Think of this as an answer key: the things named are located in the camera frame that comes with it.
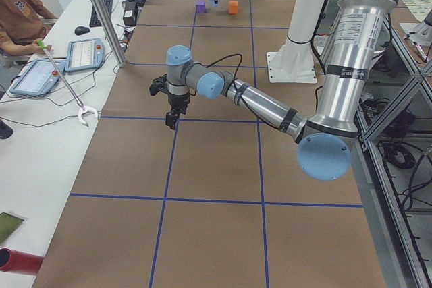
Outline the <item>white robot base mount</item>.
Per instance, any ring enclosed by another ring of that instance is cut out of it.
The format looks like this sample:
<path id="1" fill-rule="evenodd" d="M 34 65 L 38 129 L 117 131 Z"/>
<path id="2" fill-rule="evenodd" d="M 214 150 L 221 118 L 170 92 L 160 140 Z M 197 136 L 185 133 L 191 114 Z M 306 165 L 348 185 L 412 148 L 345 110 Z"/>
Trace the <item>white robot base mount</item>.
<path id="1" fill-rule="evenodd" d="M 324 4 L 325 0 L 295 1 L 285 44 L 267 53 L 271 83 L 317 82 L 311 43 Z"/>

